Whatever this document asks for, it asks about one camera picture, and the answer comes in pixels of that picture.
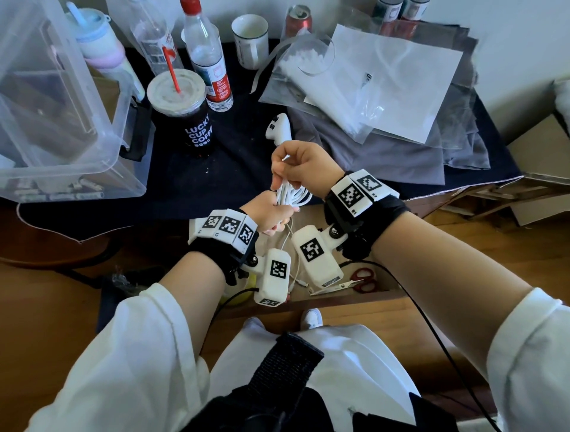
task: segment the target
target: white sheet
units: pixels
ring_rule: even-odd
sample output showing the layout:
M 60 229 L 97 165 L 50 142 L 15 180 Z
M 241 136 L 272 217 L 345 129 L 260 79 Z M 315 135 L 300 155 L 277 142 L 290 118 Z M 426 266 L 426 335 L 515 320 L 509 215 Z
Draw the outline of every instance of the white sheet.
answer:
M 343 79 L 335 80 L 342 86 L 341 93 L 354 95 L 363 77 L 372 75 L 365 90 L 368 112 L 378 105 L 384 110 L 363 121 L 370 127 L 424 144 L 463 53 L 342 25 L 336 26 L 332 41 L 335 59 L 330 72 L 333 76 L 343 74 Z

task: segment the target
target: white sleeve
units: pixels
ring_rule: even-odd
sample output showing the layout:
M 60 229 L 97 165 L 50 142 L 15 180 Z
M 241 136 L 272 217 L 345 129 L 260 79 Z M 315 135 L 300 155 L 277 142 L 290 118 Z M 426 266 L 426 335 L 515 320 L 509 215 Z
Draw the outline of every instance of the white sleeve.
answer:
M 154 284 L 119 304 L 28 430 L 178 431 L 200 411 L 208 387 L 182 309 Z
M 570 425 L 570 308 L 532 290 L 495 335 L 487 358 L 495 404 L 510 432 Z

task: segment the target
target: white wall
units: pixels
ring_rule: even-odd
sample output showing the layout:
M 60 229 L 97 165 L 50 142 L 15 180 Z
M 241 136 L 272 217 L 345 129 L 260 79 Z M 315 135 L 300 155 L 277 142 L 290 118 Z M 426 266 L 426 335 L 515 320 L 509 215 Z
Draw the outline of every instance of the white wall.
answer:
M 304 0 L 313 26 L 329 21 L 341 0 Z M 257 13 L 279 37 L 287 7 L 295 0 L 202 0 L 204 12 L 231 40 L 231 21 Z M 78 6 L 106 9 L 105 0 L 77 0 Z M 370 12 L 374 0 L 344 0 Z M 551 82 L 570 78 L 570 0 L 431 0 L 426 21 L 460 24 L 481 40 L 475 62 L 477 90 L 508 140 L 530 129 L 553 110 Z

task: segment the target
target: red straw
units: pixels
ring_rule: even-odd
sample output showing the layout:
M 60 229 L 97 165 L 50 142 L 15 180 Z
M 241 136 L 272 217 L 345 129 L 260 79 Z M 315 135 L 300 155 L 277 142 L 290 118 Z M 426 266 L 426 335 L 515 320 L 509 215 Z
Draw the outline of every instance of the red straw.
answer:
M 170 71 L 170 76 L 174 81 L 174 88 L 178 93 L 180 93 L 180 86 L 178 85 L 178 80 L 176 79 L 176 75 L 174 74 L 174 68 L 172 67 L 172 62 L 170 61 L 170 54 L 168 53 L 168 49 L 166 47 L 162 47 L 162 52 L 164 54 L 164 58 L 166 59 L 166 63 L 168 65 L 168 70 Z

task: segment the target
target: person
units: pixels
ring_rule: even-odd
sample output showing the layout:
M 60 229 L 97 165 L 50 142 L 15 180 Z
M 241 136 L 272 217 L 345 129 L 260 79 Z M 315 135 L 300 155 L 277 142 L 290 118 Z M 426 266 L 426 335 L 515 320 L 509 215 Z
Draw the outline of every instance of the person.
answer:
M 272 172 L 272 190 L 287 179 L 320 198 L 344 176 L 321 147 L 301 141 L 275 150 Z M 269 234 L 294 213 L 276 206 L 271 191 L 242 210 Z M 488 379 L 504 430 L 568 430 L 568 307 L 408 211 L 374 242 L 372 255 Z M 276 344 L 257 318 L 245 322 L 211 373 L 199 357 L 224 285 L 210 258 L 189 252 L 160 283 L 121 302 L 28 430 L 179 431 L 209 401 L 247 385 Z M 302 324 L 300 338 L 324 354 L 307 387 L 324 401 L 334 430 L 353 430 L 355 413 L 416 424 L 410 393 L 419 392 L 374 333 L 322 326 L 316 310 Z

